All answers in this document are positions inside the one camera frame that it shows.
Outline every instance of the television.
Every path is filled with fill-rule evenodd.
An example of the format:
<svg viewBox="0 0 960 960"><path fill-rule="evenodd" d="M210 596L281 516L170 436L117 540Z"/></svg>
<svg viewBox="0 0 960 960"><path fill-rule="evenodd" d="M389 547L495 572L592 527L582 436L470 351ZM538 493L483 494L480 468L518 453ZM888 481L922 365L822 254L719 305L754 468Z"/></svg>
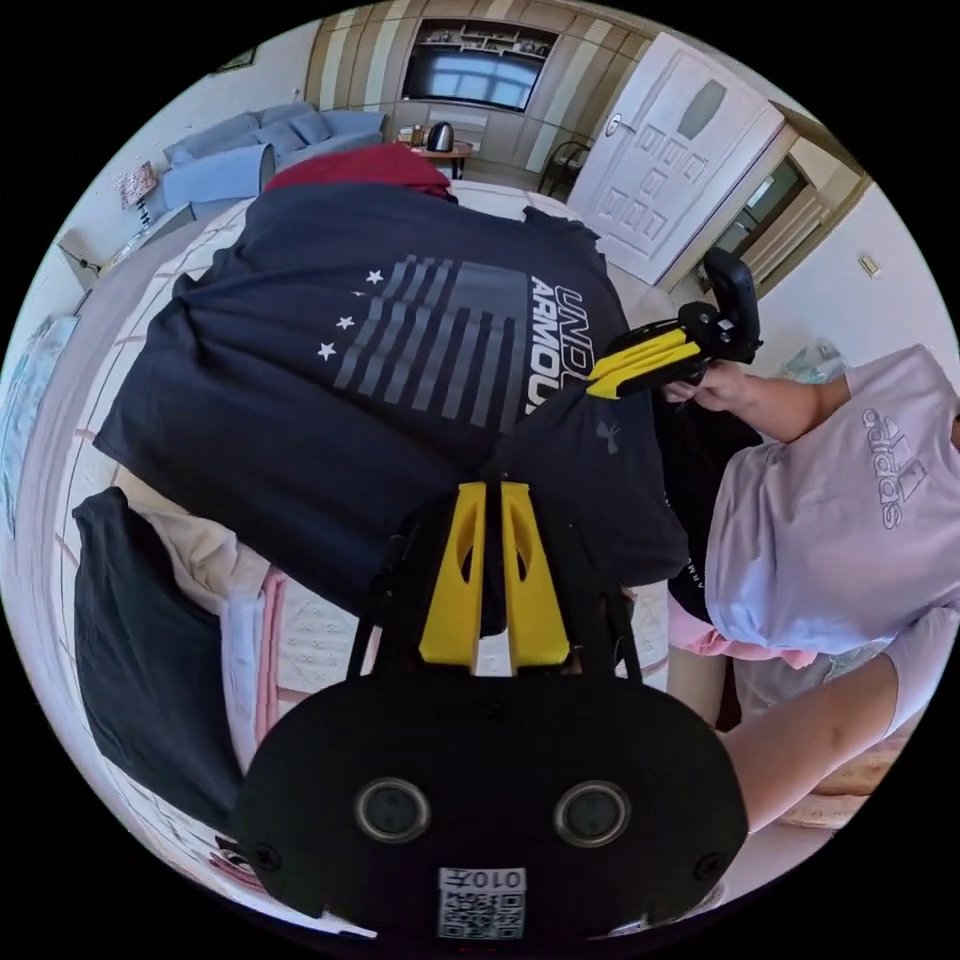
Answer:
<svg viewBox="0 0 960 960"><path fill-rule="evenodd" d="M523 113L543 60L485 50L414 47L402 95L411 100L452 100Z"/></svg>

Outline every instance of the under armour logo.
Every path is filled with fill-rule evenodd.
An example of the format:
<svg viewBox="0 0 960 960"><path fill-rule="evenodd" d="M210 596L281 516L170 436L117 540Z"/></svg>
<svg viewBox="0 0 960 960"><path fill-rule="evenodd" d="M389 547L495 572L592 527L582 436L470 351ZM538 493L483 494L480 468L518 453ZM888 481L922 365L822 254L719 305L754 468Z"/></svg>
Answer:
<svg viewBox="0 0 960 960"><path fill-rule="evenodd" d="M620 451L620 448L617 446L617 434L619 432L620 428L616 424L612 427L607 426L602 420L597 424L597 436L601 440L607 441L607 453L609 453L610 456Z"/></svg>

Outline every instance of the wooden wall panel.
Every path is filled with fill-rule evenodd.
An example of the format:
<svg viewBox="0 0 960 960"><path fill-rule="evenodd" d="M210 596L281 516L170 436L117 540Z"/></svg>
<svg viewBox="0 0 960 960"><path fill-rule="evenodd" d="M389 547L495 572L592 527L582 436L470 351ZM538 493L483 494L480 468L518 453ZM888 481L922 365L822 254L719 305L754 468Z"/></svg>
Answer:
<svg viewBox="0 0 960 960"><path fill-rule="evenodd" d="M402 100L403 78L423 17L489 19L554 30L560 37L523 115L484 110L486 166L539 172L555 147L592 141L649 37L594 13L550 0L386 0L327 17L320 25L305 96L321 109L379 109L388 136L426 122L428 104Z"/></svg>

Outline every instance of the qr code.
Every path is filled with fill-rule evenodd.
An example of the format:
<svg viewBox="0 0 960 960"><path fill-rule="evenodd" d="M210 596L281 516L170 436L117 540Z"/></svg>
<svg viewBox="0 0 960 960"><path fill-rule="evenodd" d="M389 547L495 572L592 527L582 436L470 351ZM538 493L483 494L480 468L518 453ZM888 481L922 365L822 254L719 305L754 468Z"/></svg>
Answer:
<svg viewBox="0 0 960 960"><path fill-rule="evenodd" d="M523 936L524 893L443 890L440 936L458 940L519 940Z"/></svg>

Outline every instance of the lavender t-shirt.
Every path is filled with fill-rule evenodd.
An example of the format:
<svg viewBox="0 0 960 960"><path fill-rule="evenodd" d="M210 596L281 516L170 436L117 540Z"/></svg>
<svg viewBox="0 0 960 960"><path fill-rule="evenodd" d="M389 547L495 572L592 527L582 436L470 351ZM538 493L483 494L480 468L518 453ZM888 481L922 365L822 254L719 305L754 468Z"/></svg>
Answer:
<svg viewBox="0 0 960 960"><path fill-rule="evenodd" d="M919 709L960 623L960 398L922 346L846 377L851 399L816 429L727 466L707 609L723 636L768 648L839 654L909 636L909 656L900 643L889 654L900 700Z"/></svg>

